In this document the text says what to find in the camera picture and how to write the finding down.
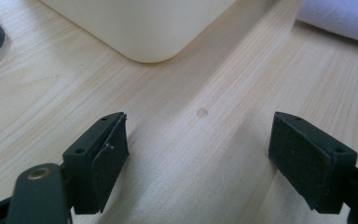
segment white container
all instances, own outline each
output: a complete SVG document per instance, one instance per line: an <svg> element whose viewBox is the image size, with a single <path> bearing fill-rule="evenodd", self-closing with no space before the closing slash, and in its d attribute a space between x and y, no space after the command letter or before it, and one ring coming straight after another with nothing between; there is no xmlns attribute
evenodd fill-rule
<svg viewBox="0 0 358 224"><path fill-rule="evenodd" d="M173 57L235 0L42 0L134 61Z"/></svg>

